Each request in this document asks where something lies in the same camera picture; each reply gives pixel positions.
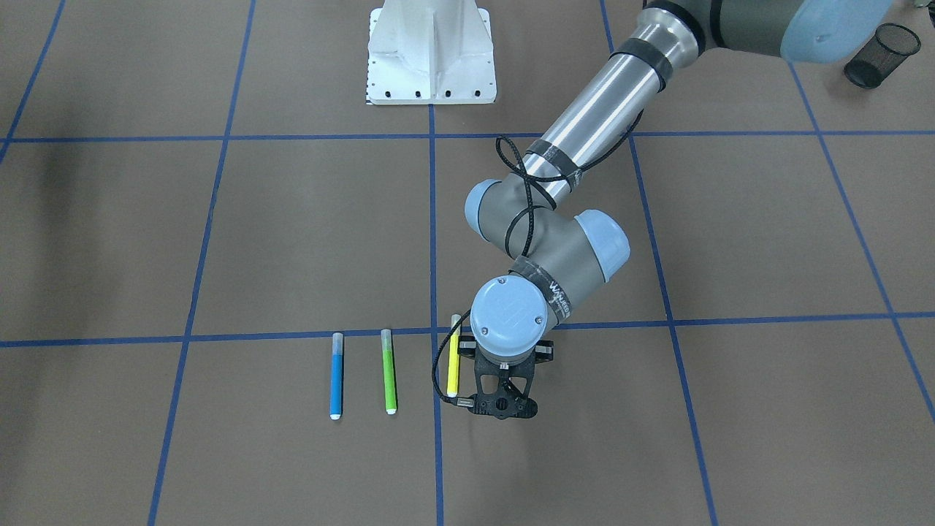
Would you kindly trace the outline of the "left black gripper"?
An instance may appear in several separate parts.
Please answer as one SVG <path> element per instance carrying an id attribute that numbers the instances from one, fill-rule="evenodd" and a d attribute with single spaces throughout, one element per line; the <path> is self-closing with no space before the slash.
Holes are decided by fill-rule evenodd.
<path id="1" fill-rule="evenodd" d="M 535 366 L 554 359 L 554 342 L 539 340 L 528 357 L 512 365 L 491 362 L 481 353 L 481 347 L 478 346 L 476 340 L 462 340 L 459 343 L 459 355 L 474 360 L 478 389 L 476 394 L 511 393 L 530 397 L 529 392 L 535 378 Z"/>

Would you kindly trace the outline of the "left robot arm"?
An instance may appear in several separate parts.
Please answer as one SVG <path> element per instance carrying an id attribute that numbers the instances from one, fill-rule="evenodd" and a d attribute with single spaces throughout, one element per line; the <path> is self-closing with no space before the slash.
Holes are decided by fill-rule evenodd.
<path id="1" fill-rule="evenodd" d="M 508 272 L 482 284 L 455 327 L 470 325 L 458 353 L 474 364 L 477 392 L 442 403 L 497 419 L 530 419 L 535 367 L 550 362 L 545 336 L 627 263 L 627 235 L 607 213 L 567 217 L 558 207 L 627 141 L 674 74 L 712 49 L 826 64 L 858 49 L 888 1 L 648 1 L 636 27 L 593 80 L 527 149 L 495 140 L 508 174 L 477 184 L 465 220 L 500 249 Z"/>

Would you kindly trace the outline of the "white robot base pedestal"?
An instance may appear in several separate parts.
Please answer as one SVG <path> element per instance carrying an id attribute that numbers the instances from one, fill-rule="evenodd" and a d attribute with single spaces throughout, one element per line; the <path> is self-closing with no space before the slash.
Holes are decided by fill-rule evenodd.
<path id="1" fill-rule="evenodd" d="M 491 104 L 490 14 L 474 1 L 386 1 L 368 17 L 368 104 Z"/>

